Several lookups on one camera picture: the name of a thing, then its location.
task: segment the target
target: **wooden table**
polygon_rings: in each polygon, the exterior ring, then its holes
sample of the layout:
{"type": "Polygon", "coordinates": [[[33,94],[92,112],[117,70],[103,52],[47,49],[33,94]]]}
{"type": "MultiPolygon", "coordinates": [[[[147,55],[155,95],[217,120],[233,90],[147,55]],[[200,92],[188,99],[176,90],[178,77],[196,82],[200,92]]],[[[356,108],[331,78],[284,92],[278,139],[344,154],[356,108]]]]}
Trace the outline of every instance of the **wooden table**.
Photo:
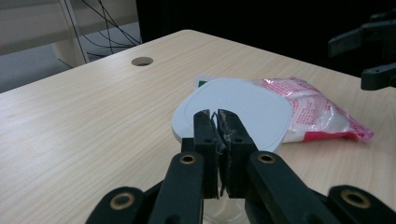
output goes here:
{"type": "Polygon", "coordinates": [[[362,91],[356,77],[185,30],[0,94],[0,223],[84,223],[112,189],[163,180],[180,151],[172,115],[197,75],[294,76],[318,88],[374,138],[277,154],[311,189],[353,185],[396,209],[396,89],[362,91]],[[133,65],[139,57],[153,63],[133,65]]]}

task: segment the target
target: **wire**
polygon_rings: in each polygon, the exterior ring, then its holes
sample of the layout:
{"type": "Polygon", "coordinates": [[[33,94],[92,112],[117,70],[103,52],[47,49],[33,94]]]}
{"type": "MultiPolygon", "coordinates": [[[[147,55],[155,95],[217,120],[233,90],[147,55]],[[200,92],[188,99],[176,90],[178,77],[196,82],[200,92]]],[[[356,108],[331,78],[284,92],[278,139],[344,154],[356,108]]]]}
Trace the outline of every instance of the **wire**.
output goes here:
{"type": "Polygon", "coordinates": [[[111,53],[113,54],[114,52],[113,52],[113,48],[111,48],[111,41],[110,41],[111,37],[110,37],[110,32],[108,31],[108,21],[107,21],[107,18],[106,18],[105,7],[102,4],[102,0],[98,0],[98,2],[102,6],[103,15],[105,16],[106,28],[107,28],[107,36],[108,36],[108,45],[110,45],[110,50],[111,50],[111,53]]]}
{"type": "Polygon", "coordinates": [[[123,31],[123,30],[114,22],[113,18],[108,14],[108,12],[107,12],[107,10],[106,10],[105,8],[104,8],[104,11],[107,13],[108,17],[109,17],[112,21],[109,21],[107,18],[105,18],[104,16],[102,16],[101,13],[99,13],[96,9],[94,9],[93,7],[91,7],[91,6],[90,6],[87,2],[85,2],[84,0],[81,0],[81,1],[82,1],[87,7],[89,7],[89,8],[92,9],[94,12],[96,12],[100,17],[102,17],[103,19],[105,19],[108,23],[112,24],[114,27],[116,27],[117,29],[119,29],[119,30],[123,33],[123,35],[124,35],[129,41],[131,41],[132,44],[134,44],[134,41],[135,41],[136,43],[140,44],[139,41],[137,41],[137,40],[134,39],[131,35],[129,35],[129,34],[126,33],[125,31],[123,31]]]}
{"type": "Polygon", "coordinates": [[[82,52],[82,57],[84,58],[84,62],[87,63],[87,60],[85,59],[85,56],[84,56],[84,50],[82,50],[81,43],[79,42],[79,38],[78,38],[77,30],[76,30],[76,25],[73,23],[72,15],[70,14],[70,10],[69,10],[69,7],[67,6],[66,0],[64,0],[64,4],[66,5],[66,9],[67,9],[67,13],[69,14],[70,21],[72,22],[73,29],[75,31],[76,38],[77,38],[77,41],[78,41],[78,44],[79,44],[79,48],[81,49],[81,52],[82,52]]]}
{"type": "Polygon", "coordinates": [[[129,46],[103,46],[103,45],[98,45],[96,43],[93,43],[93,41],[91,41],[87,36],[83,35],[88,41],[90,41],[90,43],[92,43],[93,45],[97,46],[97,47],[101,47],[101,48],[112,48],[112,49],[128,49],[129,46]]]}
{"type": "MultiPolygon", "coordinates": [[[[114,24],[116,24],[116,22],[113,20],[113,18],[112,18],[112,17],[110,16],[110,14],[108,13],[107,9],[105,9],[105,12],[107,13],[108,17],[114,22],[114,24]]],[[[128,35],[129,37],[132,38],[132,40],[134,40],[136,43],[140,44],[140,42],[137,41],[135,38],[133,38],[131,35],[129,35],[128,33],[124,32],[123,30],[121,30],[121,31],[122,31],[122,33],[123,33],[124,35],[128,35]]]]}

